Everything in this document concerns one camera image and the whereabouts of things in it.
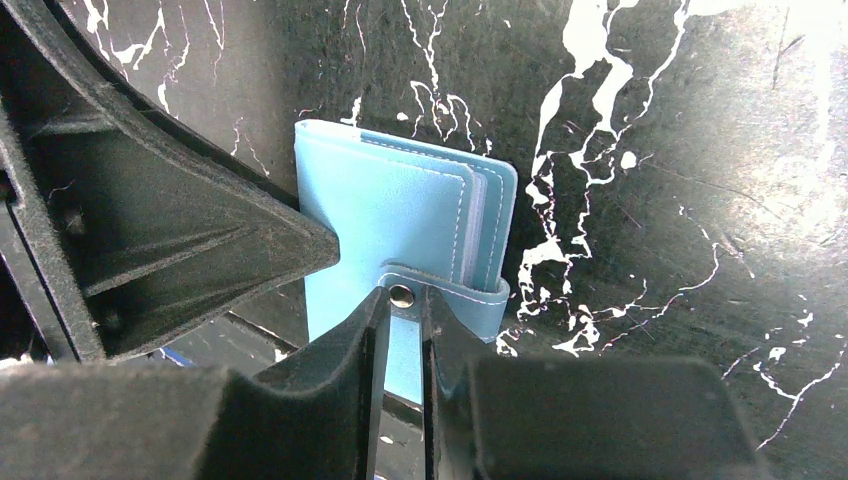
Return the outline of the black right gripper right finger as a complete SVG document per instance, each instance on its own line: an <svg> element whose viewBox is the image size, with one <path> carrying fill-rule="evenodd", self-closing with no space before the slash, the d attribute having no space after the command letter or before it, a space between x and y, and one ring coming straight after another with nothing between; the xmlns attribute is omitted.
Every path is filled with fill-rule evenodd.
<svg viewBox="0 0 848 480"><path fill-rule="evenodd" d="M429 479L765 479L714 368L680 357L506 358L427 287Z"/></svg>

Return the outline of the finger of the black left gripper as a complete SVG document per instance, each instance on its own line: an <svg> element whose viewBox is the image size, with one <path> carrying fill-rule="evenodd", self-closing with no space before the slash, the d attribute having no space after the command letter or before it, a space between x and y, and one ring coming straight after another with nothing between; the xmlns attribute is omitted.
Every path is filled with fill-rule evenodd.
<svg viewBox="0 0 848 480"><path fill-rule="evenodd" d="M334 265L339 245L135 93L57 2L5 1L1 258L53 359L122 361Z"/></svg>
<svg viewBox="0 0 848 480"><path fill-rule="evenodd" d="M185 126L155 106L119 75L79 32L71 15L60 1L49 3L49 17L62 30L68 46L60 51L74 54L70 66L85 71L79 77L83 96L105 112L110 123L128 133L133 140L155 153L162 153L171 164L192 174L203 173L210 184L236 183L243 191L262 192L289 209L298 207L297 196L241 163L222 148Z"/></svg>

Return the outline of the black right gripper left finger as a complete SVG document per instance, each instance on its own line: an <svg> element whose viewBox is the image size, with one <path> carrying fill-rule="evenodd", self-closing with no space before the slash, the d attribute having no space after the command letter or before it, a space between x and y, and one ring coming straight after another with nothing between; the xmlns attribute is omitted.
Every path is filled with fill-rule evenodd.
<svg viewBox="0 0 848 480"><path fill-rule="evenodd" d="M1 373L5 479L370 479L390 305L246 376L222 367L44 365Z"/></svg>

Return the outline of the blue leather card holder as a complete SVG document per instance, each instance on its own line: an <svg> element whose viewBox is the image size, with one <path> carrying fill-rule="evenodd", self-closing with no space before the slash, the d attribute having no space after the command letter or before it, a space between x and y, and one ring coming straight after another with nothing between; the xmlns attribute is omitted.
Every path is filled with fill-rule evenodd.
<svg viewBox="0 0 848 480"><path fill-rule="evenodd" d="M438 290L480 340L499 334L517 172L500 160L315 119L296 124L294 149L300 210L336 234L340 255L304 281L309 336L386 288L385 389L420 403L424 288Z"/></svg>

